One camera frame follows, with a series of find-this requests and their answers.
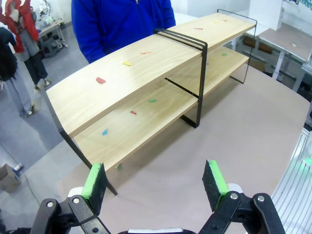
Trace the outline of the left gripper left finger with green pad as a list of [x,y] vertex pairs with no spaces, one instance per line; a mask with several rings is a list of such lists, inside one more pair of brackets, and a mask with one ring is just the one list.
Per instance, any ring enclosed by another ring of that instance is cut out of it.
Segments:
[[81,194],[63,202],[44,199],[31,228],[32,234],[68,234],[72,227],[81,227],[86,234],[107,234],[109,231],[98,215],[107,188],[104,165],[93,164]]

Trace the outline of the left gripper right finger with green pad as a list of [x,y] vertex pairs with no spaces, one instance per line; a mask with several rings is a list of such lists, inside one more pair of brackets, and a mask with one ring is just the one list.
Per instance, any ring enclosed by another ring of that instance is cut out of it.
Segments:
[[271,197],[258,193],[248,197],[229,190],[215,160],[207,160],[202,177],[213,214],[200,234],[224,234],[231,223],[240,223],[249,234],[284,234],[285,230]]

